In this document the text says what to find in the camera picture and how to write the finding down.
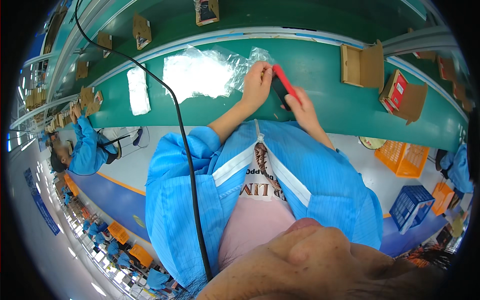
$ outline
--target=white zipper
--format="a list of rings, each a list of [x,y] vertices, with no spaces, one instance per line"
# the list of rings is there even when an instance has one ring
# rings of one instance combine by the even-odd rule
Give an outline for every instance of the white zipper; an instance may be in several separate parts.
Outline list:
[[[268,148],[264,142],[265,135],[260,133],[260,127],[258,125],[258,120],[255,119],[255,127],[257,133],[257,140],[250,145],[247,149],[243,150],[237,156],[226,162],[220,168],[218,168],[213,174],[213,179],[215,181],[215,186],[220,186],[222,183],[227,181],[230,177],[235,175],[238,171],[243,169],[246,166],[249,166],[253,160],[253,151],[257,143],[262,143],[265,145],[268,151],[268,158],[270,159],[270,164],[272,166],[272,171],[275,173],[276,177],[280,179],[286,187],[288,187],[292,193],[294,193],[300,202],[303,205],[308,207],[310,202],[310,196],[312,195],[303,183],[300,182],[293,174],[290,172],[287,167],[285,167],[282,162],[273,154],[273,152]]]

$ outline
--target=neck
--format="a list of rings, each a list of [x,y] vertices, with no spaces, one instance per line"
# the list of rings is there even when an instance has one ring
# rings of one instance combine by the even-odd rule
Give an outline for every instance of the neck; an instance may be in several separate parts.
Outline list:
[[[70,167],[70,163],[72,162],[72,158],[73,158],[72,156],[69,156],[67,158],[67,161],[65,162],[65,165],[67,165],[68,168]]]

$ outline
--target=smartphone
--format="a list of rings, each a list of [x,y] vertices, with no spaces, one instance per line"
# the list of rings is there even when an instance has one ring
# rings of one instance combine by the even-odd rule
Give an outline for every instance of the smartphone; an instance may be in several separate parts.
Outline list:
[[[282,102],[283,106],[285,106],[285,110],[291,111],[290,106],[288,106],[287,102],[285,101],[285,96],[287,94],[290,94],[294,96],[299,103],[301,103],[300,99],[297,96],[297,93],[295,93],[295,90],[290,84],[290,81],[288,81],[280,65],[278,64],[273,65],[272,71],[273,71],[272,88],[277,94],[278,98],[280,98],[280,101]]]

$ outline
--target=pink shirt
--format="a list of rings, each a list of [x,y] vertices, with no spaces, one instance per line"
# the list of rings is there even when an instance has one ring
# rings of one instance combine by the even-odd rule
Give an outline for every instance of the pink shirt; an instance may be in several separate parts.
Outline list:
[[[265,146],[255,146],[245,183],[223,231],[218,263],[223,269],[258,245],[287,230],[295,217],[268,160]]]

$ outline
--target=red phone case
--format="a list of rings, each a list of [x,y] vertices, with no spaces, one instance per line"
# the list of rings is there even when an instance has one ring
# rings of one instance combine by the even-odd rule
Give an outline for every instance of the red phone case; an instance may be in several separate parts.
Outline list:
[[[290,81],[288,81],[288,78],[285,76],[285,73],[283,72],[282,68],[280,65],[276,64],[273,65],[272,71],[277,75],[277,77],[280,79],[282,82],[283,86],[287,90],[287,92],[294,96],[295,99],[301,104],[299,97],[297,96],[297,93],[295,93],[295,90],[293,89],[292,85],[290,84]]]

